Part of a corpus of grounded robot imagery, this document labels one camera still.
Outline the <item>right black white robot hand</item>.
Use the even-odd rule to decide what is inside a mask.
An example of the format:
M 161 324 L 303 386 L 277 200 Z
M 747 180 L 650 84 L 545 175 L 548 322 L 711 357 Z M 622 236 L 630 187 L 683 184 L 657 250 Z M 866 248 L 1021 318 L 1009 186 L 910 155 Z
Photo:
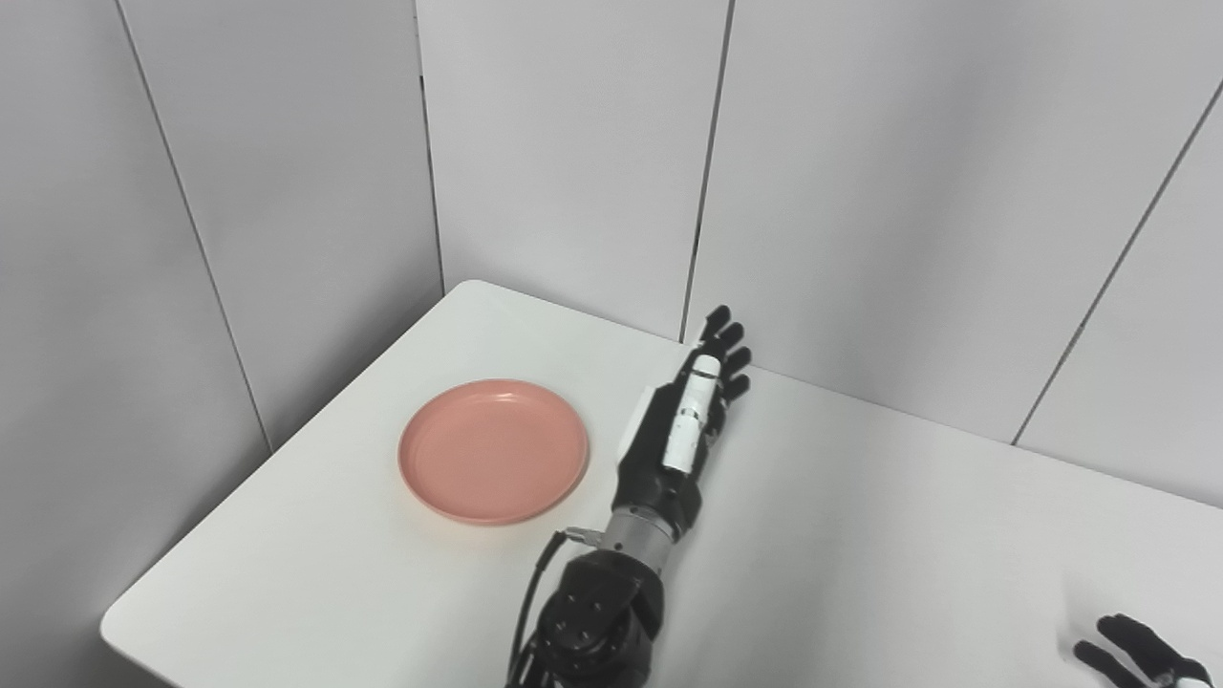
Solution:
M 1126 613 L 1102 615 L 1096 631 L 1113 646 L 1128 655 L 1137 675 L 1123 665 L 1114 654 L 1088 640 L 1073 646 L 1073 656 L 1108 679 L 1114 687 L 1213 687 L 1213 679 L 1197 660 L 1178 653 L 1148 624 Z

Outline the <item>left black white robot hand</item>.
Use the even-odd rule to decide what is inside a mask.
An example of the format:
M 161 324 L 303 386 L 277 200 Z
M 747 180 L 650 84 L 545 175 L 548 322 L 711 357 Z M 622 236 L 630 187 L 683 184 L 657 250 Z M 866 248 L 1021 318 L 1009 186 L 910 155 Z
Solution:
M 745 370 L 752 352 L 729 306 L 718 306 L 676 375 L 645 396 L 616 466 L 615 513 L 656 521 L 674 543 L 695 525 L 702 506 L 700 477 L 731 404 L 751 387 Z

